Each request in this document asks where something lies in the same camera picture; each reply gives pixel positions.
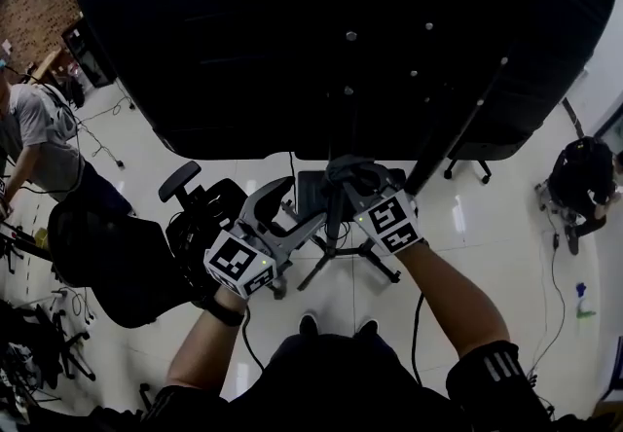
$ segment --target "shoe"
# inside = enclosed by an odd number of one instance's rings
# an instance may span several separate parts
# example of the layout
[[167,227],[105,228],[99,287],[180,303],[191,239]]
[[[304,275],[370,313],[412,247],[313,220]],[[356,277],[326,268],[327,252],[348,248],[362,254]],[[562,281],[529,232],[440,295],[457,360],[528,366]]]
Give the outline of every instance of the shoe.
[[573,226],[565,226],[565,236],[567,237],[568,250],[569,252],[577,256],[580,251],[579,239],[575,234],[575,228]]
[[315,316],[311,312],[306,312],[301,321],[299,321],[299,334],[301,335],[310,335],[310,336],[318,336],[318,323],[315,320]]
[[379,322],[374,318],[366,319],[357,330],[359,337],[374,337],[379,334]]

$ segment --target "black watch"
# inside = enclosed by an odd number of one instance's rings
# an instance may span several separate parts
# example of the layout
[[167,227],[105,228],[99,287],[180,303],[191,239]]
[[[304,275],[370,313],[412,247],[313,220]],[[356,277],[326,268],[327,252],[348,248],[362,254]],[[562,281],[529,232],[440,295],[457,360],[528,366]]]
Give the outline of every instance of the black watch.
[[220,319],[228,327],[239,327],[244,319],[244,314],[222,307],[213,297],[204,297],[198,303],[198,307],[209,311],[210,314]]

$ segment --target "desk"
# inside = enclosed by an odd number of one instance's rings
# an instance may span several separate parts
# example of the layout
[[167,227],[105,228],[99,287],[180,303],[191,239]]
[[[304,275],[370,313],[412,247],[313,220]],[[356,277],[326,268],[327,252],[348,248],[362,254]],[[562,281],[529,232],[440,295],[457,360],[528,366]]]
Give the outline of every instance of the desk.
[[[56,59],[60,56],[60,53],[61,53],[61,49],[57,49],[49,53],[48,56],[46,56],[46,58],[44,59],[44,61],[41,62],[41,65],[39,65],[39,68],[37,68],[37,70],[32,73],[32,77],[35,79],[38,79],[39,81],[43,81],[44,83],[46,82],[50,83],[57,89],[60,89],[60,86],[58,85],[58,82],[56,81],[54,74],[50,70],[53,67],[54,63],[56,62]],[[30,80],[28,81],[28,84],[34,85],[36,83],[35,79],[30,78]]]

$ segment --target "gray t-shirt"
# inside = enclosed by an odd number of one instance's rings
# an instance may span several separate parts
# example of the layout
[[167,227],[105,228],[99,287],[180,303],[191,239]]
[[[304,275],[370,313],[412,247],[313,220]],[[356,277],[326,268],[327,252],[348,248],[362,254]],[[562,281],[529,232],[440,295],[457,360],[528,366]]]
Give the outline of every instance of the gray t-shirt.
[[63,201],[68,191],[78,188],[85,162],[78,149],[59,136],[41,94],[30,85],[11,86],[9,114],[0,121],[0,147],[16,162],[23,147],[41,144],[29,179]]

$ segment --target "white marker cube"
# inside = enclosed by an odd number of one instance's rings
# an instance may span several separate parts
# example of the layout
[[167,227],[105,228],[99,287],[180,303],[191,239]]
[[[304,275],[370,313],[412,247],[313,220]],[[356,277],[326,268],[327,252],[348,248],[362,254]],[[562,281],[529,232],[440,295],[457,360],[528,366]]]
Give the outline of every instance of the white marker cube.
[[276,278],[274,259],[224,230],[205,251],[203,265],[216,281],[243,299]]
[[387,254],[421,240],[416,212],[404,190],[357,214],[354,222]]

